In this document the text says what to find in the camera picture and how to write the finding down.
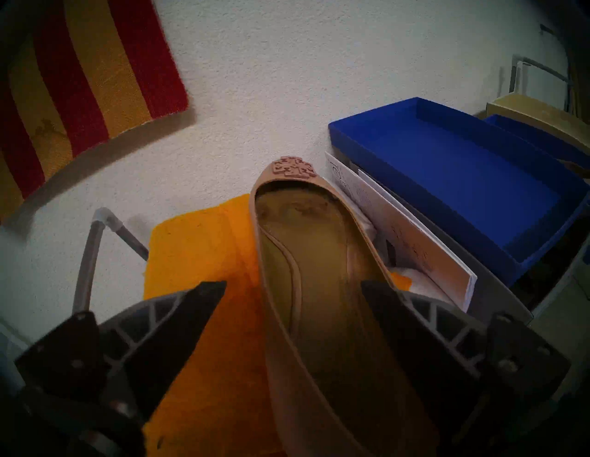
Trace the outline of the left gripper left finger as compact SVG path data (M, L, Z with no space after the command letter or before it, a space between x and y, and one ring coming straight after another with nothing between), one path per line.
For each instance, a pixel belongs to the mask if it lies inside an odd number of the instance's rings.
M226 281L203 281L138 302L98 324L78 310L15 361L25 384L85 403L127 403L151 416L224 297Z

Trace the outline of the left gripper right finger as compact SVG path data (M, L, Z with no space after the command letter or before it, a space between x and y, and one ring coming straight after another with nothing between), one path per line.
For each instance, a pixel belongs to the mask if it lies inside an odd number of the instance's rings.
M505 311L488 324L380 281L361 290L443 443L498 443L513 417L548 399L571 362Z

